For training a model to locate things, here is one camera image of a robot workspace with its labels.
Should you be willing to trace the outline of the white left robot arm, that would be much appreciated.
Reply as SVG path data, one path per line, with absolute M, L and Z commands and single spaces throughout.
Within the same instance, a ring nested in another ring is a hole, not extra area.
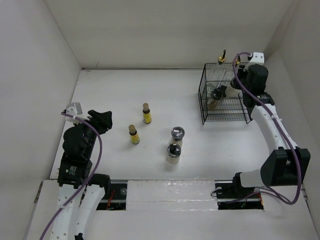
M 57 210 L 46 229 L 51 230 L 51 240 L 85 240 L 100 201 L 112 191 L 110 176 L 96 173 L 103 152 L 101 136 L 113 126 L 112 112 L 90 110 L 87 118 L 70 109 L 61 114 L 73 126 L 63 134 Z M 99 153 L 93 164 L 95 143 L 99 144 Z

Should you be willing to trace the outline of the glass bottle gold pourer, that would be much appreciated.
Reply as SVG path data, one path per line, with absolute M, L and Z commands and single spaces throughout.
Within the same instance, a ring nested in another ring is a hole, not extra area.
M 224 49 L 222 54 L 217 59 L 217 67 L 213 72 L 214 73 L 213 81 L 217 89 L 219 89 L 219 87 L 221 86 L 221 83 L 223 82 L 223 78 L 226 74 L 226 71 L 223 66 L 223 64 L 226 61 L 226 53 L 227 53 L 227 50 Z

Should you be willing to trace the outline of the brown spice jar black lid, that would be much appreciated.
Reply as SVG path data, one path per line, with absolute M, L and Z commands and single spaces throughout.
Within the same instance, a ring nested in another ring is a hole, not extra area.
M 218 105 L 218 103 L 220 102 L 220 100 L 222 99 L 223 92 L 221 91 L 220 88 L 216 88 L 215 90 L 213 90 L 211 92 L 210 96 L 212 98 L 212 101 L 208 105 L 208 109 L 209 110 L 214 110 L 216 108 L 216 106 Z

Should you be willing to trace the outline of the glass bottle dark contents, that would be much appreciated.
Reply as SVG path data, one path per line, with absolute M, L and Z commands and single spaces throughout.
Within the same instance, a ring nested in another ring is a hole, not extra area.
M 222 86 L 220 86 L 219 88 L 220 88 L 220 90 L 222 91 L 222 93 L 223 93 L 223 97 L 226 97 L 226 94 L 225 94 L 225 91 L 226 91 L 226 88 L 227 88 L 227 85 L 222 85 Z

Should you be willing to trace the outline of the spice jar foil lid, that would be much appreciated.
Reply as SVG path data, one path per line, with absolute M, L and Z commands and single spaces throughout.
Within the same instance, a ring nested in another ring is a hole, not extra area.
M 185 136 L 185 130 L 181 126 L 174 127 L 171 130 L 170 144 L 177 144 L 180 147 L 182 147 L 184 136 Z

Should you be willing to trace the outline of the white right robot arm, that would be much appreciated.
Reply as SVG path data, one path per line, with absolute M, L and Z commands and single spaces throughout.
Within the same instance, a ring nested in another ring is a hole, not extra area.
M 272 191 L 276 186 L 301 189 L 311 154 L 300 148 L 286 131 L 273 98 L 265 91 L 268 69 L 259 64 L 240 65 L 234 81 L 241 89 L 249 116 L 258 124 L 267 143 L 269 157 L 253 171 L 238 172 L 232 179 L 231 191 L 243 197 L 249 189 L 263 187 Z

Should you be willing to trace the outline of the white spice jar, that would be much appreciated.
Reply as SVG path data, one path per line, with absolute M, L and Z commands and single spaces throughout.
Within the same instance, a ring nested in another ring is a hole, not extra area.
M 233 77 L 226 87 L 225 95 L 229 98 L 235 98 L 238 97 L 241 93 L 242 88 L 239 86 L 236 78 Z
M 180 160 L 180 156 L 181 156 L 181 147 L 176 144 L 176 143 L 172 143 L 167 147 L 167 156 L 166 156 L 166 160 L 170 163 L 170 164 L 177 164 Z

